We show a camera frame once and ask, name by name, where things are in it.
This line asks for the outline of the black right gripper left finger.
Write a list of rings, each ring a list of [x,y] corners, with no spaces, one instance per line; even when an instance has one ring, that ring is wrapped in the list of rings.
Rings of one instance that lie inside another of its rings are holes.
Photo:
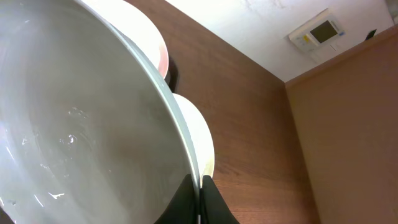
[[[192,177],[187,174],[155,224],[195,224],[197,209]]]

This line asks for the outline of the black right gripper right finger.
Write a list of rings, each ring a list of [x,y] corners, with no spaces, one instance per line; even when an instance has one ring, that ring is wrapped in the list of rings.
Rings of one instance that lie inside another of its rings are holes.
[[[202,178],[200,189],[201,224],[239,224],[209,175]]]

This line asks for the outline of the white plate light blue rim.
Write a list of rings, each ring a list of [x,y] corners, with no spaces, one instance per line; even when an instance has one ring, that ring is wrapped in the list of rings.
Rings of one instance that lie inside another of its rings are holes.
[[[137,45],[83,1],[1,2],[1,222],[155,223],[189,131]]]

